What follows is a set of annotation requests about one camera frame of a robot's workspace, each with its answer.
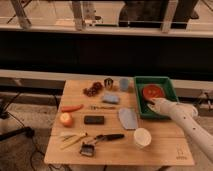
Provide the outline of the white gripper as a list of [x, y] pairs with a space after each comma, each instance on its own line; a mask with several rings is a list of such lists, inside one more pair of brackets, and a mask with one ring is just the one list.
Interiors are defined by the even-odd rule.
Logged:
[[155, 113], [167, 116], [167, 102], [168, 100], [165, 98], [152, 98], [148, 101], [147, 106]]

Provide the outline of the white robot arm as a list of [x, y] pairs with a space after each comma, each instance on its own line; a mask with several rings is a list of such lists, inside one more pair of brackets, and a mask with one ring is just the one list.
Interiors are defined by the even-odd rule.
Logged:
[[170, 101], [166, 98], [151, 98], [148, 106], [155, 113], [168, 116], [180, 126], [213, 163], [213, 135], [194, 120], [198, 110], [193, 105]]

